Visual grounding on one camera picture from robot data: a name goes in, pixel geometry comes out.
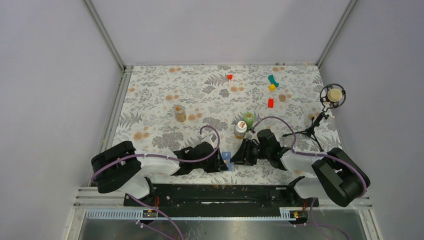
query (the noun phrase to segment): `floral tablecloth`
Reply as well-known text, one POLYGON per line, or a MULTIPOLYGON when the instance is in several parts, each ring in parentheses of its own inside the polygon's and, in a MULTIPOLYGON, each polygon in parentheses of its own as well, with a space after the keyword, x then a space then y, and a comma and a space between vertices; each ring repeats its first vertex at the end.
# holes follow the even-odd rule
MULTIPOLYGON (((234 125, 246 112, 256 120, 266 116, 285 119, 295 131, 311 124, 311 118, 322 109, 319 92, 323 83, 316 66, 263 65, 150 65, 134 66, 120 114, 113 145, 132 141, 137 150, 169 153, 200 143, 199 129, 215 127, 221 137, 221 152, 239 149, 241 140, 234 136, 234 125), (228 81, 226 75, 232 74, 228 81), (270 91, 268 76, 274 75, 279 87, 270 91), (268 99, 274 107, 268 108, 268 99), (178 122, 174 106, 185 107, 187 120, 178 122)), ((316 135, 328 151, 341 147, 335 120, 316 128, 316 135)), ((293 137, 282 137, 289 129, 276 119, 266 119, 256 130, 269 128, 282 146, 293 137)), ((316 143, 298 135, 297 147, 302 151, 318 151, 316 143)), ((195 169, 183 176, 151 174, 153 183, 175 184, 257 184, 283 185, 298 176, 311 175, 273 168, 266 160, 255 166, 234 165, 232 171, 205 173, 195 169)))

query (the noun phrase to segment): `glass jar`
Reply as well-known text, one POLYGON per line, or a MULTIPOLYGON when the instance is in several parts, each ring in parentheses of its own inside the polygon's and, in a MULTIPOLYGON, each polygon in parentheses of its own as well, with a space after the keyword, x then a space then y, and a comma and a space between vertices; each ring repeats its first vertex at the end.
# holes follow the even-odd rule
POLYGON ((176 105, 174 110, 176 120, 180 123, 185 122, 187 119, 186 109, 181 105, 176 105))
POLYGON ((234 135, 238 139, 243 139, 246 135, 248 125, 245 121, 239 121, 234 128, 234 135))

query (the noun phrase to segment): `red cube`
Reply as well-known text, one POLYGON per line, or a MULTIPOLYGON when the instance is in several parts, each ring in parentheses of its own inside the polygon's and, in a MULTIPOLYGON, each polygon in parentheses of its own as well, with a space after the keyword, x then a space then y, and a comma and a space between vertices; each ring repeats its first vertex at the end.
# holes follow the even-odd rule
POLYGON ((274 99, 270 98, 268 99, 268 108, 273 108, 274 107, 274 99))

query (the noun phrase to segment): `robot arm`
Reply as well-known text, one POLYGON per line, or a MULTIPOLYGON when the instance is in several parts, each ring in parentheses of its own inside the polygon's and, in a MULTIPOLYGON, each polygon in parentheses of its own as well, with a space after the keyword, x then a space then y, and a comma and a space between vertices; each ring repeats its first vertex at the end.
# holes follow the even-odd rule
POLYGON ((120 191, 141 199, 154 193, 153 185, 148 174, 160 173, 173 176, 186 175, 193 169, 203 169, 207 173, 215 173, 228 170, 222 160, 219 149, 215 154, 201 162, 190 162, 207 157, 212 154, 216 147, 217 137, 213 134, 205 136, 196 147, 187 147, 165 154, 136 151, 131 141, 123 141, 112 148, 100 153, 91 160, 91 166, 96 173, 104 166, 131 155, 99 173, 96 177, 97 189, 101 194, 120 191), (168 158, 187 160, 179 162, 168 158))
MULTIPOLYGON (((294 189, 303 198, 331 199, 341 207, 346 207, 359 197, 363 185, 359 177, 344 165, 324 156, 305 156, 295 154, 288 147, 281 147, 275 135, 269 129, 257 133, 257 139, 243 139, 242 145, 230 162, 255 165, 258 159, 266 159, 277 169, 302 171, 316 175, 315 178, 303 178, 294 189)), ((336 157, 356 169, 370 186, 368 176, 340 148, 333 148, 323 154, 336 157)))

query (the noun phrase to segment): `tripod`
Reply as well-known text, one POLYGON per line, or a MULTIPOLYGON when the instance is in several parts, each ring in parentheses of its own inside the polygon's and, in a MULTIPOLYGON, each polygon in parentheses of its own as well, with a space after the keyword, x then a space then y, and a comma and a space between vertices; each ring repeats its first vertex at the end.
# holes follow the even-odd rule
MULTIPOLYGON (((320 122, 322 119, 328 119, 330 115, 326 114, 324 111, 322 111, 315 119, 314 121, 314 117, 312 118, 312 124, 310 125, 310 127, 306 128, 303 131, 297 131, 295 132, 295 134, 303 134, 305 136, 307 136, 308 138, 314 140, 316 142, 316 144, 318 144, 319 150, 321 152, 324 152, 324 149, 321 147, 321 144, 318 142, 317 137, 315 136, 315 130, 314 128, 319 127, 320 126, 320 122)), ((283 134, 283 137, 287 137, 293 135, 293 133, 289 133, 289 134, 283 134)))

